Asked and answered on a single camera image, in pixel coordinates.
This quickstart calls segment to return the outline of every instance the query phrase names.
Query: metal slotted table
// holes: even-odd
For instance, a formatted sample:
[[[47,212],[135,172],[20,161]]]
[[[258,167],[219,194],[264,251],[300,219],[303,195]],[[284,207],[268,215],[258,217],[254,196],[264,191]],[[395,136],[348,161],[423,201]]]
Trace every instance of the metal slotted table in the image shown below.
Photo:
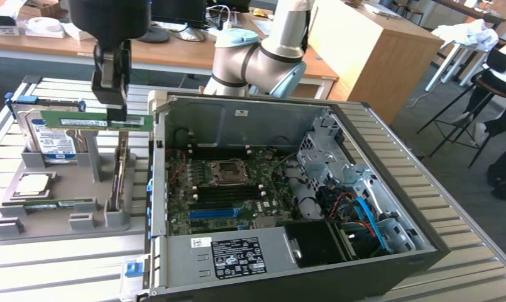
[[[155,89],[163,88],[131,86],[130,113],[146,114],[148,91]],[[103,111],[89,83],[84,81],[43,78],[33,95],[83,98],[88,111]],[[505,254],[372,110],[360,103],[340,103],[340,108],[452,250],[428,271],[407,278],[384,296],[367,301],[506,302]],[[100,152],[112,151],[116,142],[116,132],[100,132]],[[132,133],[130,146],[140,158],[136,161],[130,230],[108,233],[106,237],[79,238],[72,235],[60,240],[55,238],[55,241],[20,240],[0,245],[0,301],[119,300],[123,261],[143,254],[148,135]],[[355,148],[347,147],[359,161],[362,157]],[[21,162],[23,148],[17,124],[4,109],[0,113],[0,200]]]

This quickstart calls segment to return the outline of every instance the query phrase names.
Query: hard drive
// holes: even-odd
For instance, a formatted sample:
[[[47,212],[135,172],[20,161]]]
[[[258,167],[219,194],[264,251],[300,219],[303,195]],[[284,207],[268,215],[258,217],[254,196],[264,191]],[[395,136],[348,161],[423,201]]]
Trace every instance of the hard drive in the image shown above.
[[[12,100],[11,107],[25,138],[27,152],[41,153],[44,161],[51,164],[75,162],[76,154],[87,152],[84,136],[80,130],[47,128],[41,110],[84,111],[84,101]]]

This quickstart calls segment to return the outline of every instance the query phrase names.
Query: robotic arm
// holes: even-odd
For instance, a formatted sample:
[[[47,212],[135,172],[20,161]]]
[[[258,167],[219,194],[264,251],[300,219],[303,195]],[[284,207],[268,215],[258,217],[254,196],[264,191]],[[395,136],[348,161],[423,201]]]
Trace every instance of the robotic arm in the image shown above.
[[[92,92],[107,106],[107,119],[126,121],[131,42],[148,29],[148,0],[69,0],[73,25],[97,40]]]
[[[247,96],[252,84],[271,96],[286,97],[306,69],[310,15],[310,0],[279,0],[271,34],[262,42],[250,30],[223,30],[204,94]]]

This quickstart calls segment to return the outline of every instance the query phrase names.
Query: floor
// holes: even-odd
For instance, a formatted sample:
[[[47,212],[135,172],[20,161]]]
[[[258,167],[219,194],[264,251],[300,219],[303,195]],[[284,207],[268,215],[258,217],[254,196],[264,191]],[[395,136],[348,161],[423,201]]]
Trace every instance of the floor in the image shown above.
[[[25,75],[31,74],[63,79],[88,80],[91,73],[92,67],[88,65],[69,65],[0,58],[0,109],[3,107],[5,92],[13,92],[16,90]],[[423,94],[423,88],[434,73],[435,69],[430,68],[407,100],[408,104]],[[132,73],[132,84],[154,84],[158,86],[178,87],[182,79],[182,74],[168,72],[134,70]],[[196,80],[186,79],[182,87],[196,88],[204,85],[206,81],[206,76],[198,76]],[[434,93],[422,98],[414,108],[403,108],[400,110],[392,123],[392,128],[406,145],[412,149],[415,155],[428,154],[442,139],[432,125],[422,131],[420,135],[416,135],[415,131],[460,91],[462,88],[454,85],[454,83],[439,85]],[[456,117],[463,110],[466,102],[467,99],[458,102],[450,113],[446,113],[444,120]],[[487,106],[480,114],[480,119],[491,119],[499,112],[501,110],[498,108]],[[486,185],[484,180],[487,166],[505,151],[506,133],[493,139],[471,169],[467,169],[467,165],[475,150],[450,143],[443,146],[432,158],[423,159],[423,164],[506,253],[506,202],[494,199],[490,195],[488,192],[491,188]]]

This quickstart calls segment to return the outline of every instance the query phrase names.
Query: green circuit board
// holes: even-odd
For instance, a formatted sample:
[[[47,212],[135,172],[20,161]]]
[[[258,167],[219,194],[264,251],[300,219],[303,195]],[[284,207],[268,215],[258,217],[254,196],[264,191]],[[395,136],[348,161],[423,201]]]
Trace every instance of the green circuit board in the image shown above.
[[[240,208],[235,218],[208,219],[190,219],[188,205],[198,202],[194,198],[196,193],[194,186],[214,186],[210,184],[212,161],[194,160],[186,150],[182,150],[186,160],[182,159],[179,152],[168,152],[166,159],[170,179],[167,215],[171,235],[274,227],[280,222],[292,220],[295,212],[288,184],[282,181],[280,177],[274,177],[274,182],[270,179],[274,167],[284,156],[267,157],[264,148],[251,149],[251,151],[248,158],[243,159],[247,178],[250,184],[263,185],[262,190],[266,195],[255,200],[232,202],[232,206]],[[282,167],[283,165],[278,167],[278,173],[280,173]]]

